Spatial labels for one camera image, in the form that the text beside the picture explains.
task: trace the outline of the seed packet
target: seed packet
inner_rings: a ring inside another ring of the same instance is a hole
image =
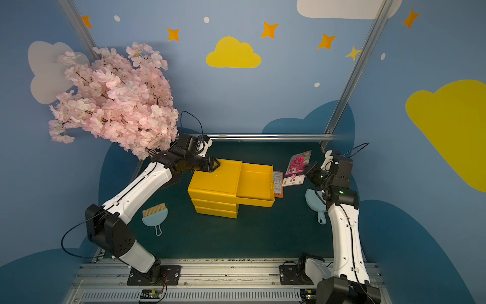
[[[274,171],[274,194],[279,198],[283,197],[282,177],[283,172]]]
[[[302,185],[304,183],[305,176],[302,172],[304,171],[304,166],[309,164],[311,152],[312,150],[295,154],[290,158],[287,171],[285,171],[282,187]]]

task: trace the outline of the yellow cloud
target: yellow cloud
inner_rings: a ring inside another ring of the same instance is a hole
[[[486,84],[460,80],[435,93],[418,91],[406,109],[454,171],[472,188],[486,192]]]
[[[256,68],[261,58],[251,45],[228,36],[219,40],[214,52],[206,56],[206,63],[214,68]]]

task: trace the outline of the blue dustpan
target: blue dustpan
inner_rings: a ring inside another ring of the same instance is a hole
[[[317,191],[317,194],[322,198],[320,191]],[[312,210],[317,212],[317,222],[324,225],[326,223],[326,217],[324,216],[324,212],[327,212],[326,205],[315,195],[313,189],[307,189],[305,192],[305,201]]]
[[[164,210],[156,212],[152,215],[142,217],[142,222],[147,226],[155,227],[155,234],[157,236],[161,236],[162,229],[160,228],[160,224],[162,224],[162,222],[165,221],[167,214],[169,214],[169,209],[165,208]]]

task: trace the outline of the yellow drawer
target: yellow drawer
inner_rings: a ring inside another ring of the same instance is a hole
[[[211,208],[204,208],[204,207],[194,207],[197,213],[204,214],[204,215],[215,215],[215,216],[223,216],[223,217],[230,217],[236,218],[238,212],[233,211],[226,211],[226,210],[217,210]]]
[[[214,172],[195,171],[187,191],[195,199],[236,204],[236,191],[242,167],[241,161],[219,160]]]
[[[273,167],[243,163],[236,191],[236,203],[271,207],[274,202]]]
[[[189,196],[193,200],[260,207],[273,205],[275,195],[272,166],[241,161],[219,162],[221,166],[212,173],[194,172],[188,188]],[[201,207],[220,209],[213,206]]]
[[[228,204],[228,203],[219,203],[213,202],[203,199],[192,199],[192,203],[195,207],[204,207],[204,208],[211,208],[216,210],[226,210],[226,211],[233,211],[238,212],[238,204]]]

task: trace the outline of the yellow star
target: yellow star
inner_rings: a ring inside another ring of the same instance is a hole
[[[357,51],[357,50],[354,48],[354,45],[353,45],[353,51],[352,51],[351,53],[349,53],[349,54],[348,54],[347,56],[345,56],[345,57],[353,57],[353,61],[354,61],[354,60],[356,60],[356,55],[357,55],[359,52],[361,52],[361,50],[358,50],[358,51]]]

